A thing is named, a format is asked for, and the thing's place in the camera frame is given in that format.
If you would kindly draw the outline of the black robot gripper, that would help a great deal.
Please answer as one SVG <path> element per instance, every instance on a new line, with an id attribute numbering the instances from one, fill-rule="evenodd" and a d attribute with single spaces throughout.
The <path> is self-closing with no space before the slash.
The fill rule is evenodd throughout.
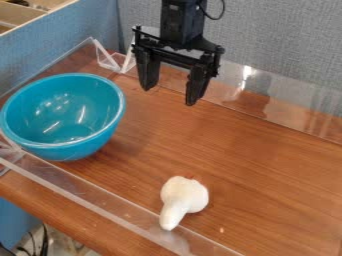
<path id="1" fill-rule="evenodd" d="M 203 97 L 211 77 L 218 75 L 225 48 L 205 38 L 206 19 L 219 20 L 221 14 L 207 12 L 207 0 L 162 0 L 159 28 L 133 27 L 135 43 L 133 52 L 141 86 L 145 91 L 159 81 L 161 64 L 169 63 L 190 71 L 186 84 L 186 105 L 193 106 Z"/>

